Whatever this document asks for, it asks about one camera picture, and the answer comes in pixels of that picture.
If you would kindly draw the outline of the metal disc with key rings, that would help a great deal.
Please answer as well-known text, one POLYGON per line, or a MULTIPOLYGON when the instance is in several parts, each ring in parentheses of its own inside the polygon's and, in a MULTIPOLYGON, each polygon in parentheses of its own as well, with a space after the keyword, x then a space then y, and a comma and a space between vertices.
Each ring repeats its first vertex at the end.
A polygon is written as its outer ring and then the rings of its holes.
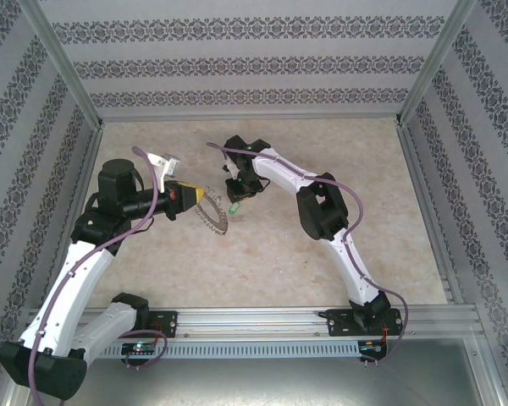
POLYGON ((221 197, 213 189, 205 188, 203 197, 195 206, 195 213, 211 231, 224 236, 228 232, 229 222, 220 203, 221 197))

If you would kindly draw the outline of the small circuit board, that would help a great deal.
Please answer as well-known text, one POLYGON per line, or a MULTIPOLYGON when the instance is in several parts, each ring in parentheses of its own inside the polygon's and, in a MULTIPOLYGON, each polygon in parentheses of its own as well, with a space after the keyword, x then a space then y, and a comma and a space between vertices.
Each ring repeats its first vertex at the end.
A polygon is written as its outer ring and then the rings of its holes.
POLYGON ((149 342, 123 343, 121 356, 131 359, 151 359, 157 355, 157 346, 149 342))
POLYGON ((380 361, 388 353, 388 346, 385 338, 372 341, 359 341, 358 348, 361 359, 367 362, 380 361))

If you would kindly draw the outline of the grey metal sheet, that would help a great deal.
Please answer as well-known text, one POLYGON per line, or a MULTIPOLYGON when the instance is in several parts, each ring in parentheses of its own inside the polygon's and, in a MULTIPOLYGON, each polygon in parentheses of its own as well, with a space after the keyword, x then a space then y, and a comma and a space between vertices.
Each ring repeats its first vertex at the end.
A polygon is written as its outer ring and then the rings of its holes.
POLYGON ((483 406, 467 370, 352 359, 177 360, 130 371, 98 361, 70 406, 483 406))

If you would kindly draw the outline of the aluminium mounting rail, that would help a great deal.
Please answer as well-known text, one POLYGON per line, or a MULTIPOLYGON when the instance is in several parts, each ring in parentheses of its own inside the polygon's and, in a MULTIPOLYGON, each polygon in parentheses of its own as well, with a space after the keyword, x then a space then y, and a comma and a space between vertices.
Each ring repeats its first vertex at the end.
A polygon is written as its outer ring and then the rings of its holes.
MULTIPOLYGON (((406 338, 464 338, 483 334, 484 329, 479 315, 471 305, 413 305, 407 309, 395 308, 404 319, 399 336, 360 336, 341 337, 343 339, 376 340, 382 337, 406 338)), ((170 310, 150 308, 134 314, 132 306, 112 303, 106 309, 88 309, 71 314, 50 315, 44 320, 41 311, 34 311, 30 327, 47 331, 52 343, 69 343, 82 327, 102 317, 111 324, 117 337, 128 326, 139 330, 147 328, 151 310, 170 310)), ((330 337, 327 319, 323 308, 191 308, 176 309, 178 326, 175 338, 208 339, 285 339, 311 337, 330 337)))

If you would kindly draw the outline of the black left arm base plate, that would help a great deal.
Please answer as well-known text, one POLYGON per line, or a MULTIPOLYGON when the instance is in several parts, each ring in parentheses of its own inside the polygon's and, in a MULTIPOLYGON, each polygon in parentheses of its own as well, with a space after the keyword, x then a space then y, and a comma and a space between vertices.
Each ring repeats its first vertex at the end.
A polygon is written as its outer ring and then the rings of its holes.
POLYGON ((178 312, 172 310, 151 310, 147 322, 147 329, 160 331, 167 338, 175 338, 178 326, 178 312))

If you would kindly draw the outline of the aluminium frame post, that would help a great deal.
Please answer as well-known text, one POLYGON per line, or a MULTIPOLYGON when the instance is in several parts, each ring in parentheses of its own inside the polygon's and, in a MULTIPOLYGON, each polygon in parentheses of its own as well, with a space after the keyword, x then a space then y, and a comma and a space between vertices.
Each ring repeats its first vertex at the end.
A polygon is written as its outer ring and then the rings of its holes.
POLYGON ((86 119, 92 127, 100 129, 102 118, 39 1, 17 0, 17 2, 86 119))
POLYGON ((414 81, 401 110, 396 115, 396 124, 398 126, 401 127, 410 121, 412 114, 427 92, 431 80, 439 70, 446 54, 451 49, 453 41, 460 32, 461 27, 465 24, 477 1, 456 0, 456 4, 445 21, 439 37, 428 54, 425 64, 414 81))

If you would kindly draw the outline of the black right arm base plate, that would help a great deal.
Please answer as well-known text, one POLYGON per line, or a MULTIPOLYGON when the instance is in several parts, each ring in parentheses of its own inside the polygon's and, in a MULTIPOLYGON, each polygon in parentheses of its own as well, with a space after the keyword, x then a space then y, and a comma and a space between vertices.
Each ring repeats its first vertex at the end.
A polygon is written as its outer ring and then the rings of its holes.
POLYGON ((399 336, 404 326, 404 319, 395 308, 370 321, 362 321, 353 309, 329 309, 325 317, 330 337, 382 336, 385 329, 390 336, 399 336))

